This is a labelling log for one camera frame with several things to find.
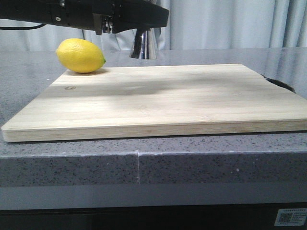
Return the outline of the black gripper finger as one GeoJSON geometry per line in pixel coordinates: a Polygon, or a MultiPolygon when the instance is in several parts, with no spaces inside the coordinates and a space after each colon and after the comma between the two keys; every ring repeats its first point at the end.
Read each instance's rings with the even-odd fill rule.
{"type": "Polygon", "coordinates": [[[168,16],[169,10],[145,0],[118,0],[112,19],[112,33],[166,27],[168,16]]]}

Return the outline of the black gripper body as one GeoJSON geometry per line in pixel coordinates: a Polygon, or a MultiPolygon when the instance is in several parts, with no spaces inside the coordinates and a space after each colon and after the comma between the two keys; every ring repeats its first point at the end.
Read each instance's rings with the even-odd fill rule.
{"type": "Polygon", "coordinates": [[[2,0],[0,18],[37,25],[1,26],[2,30],[33,30],[46,25],[95,31],[112,31],[114,3],[111,0],[2,0]]]}

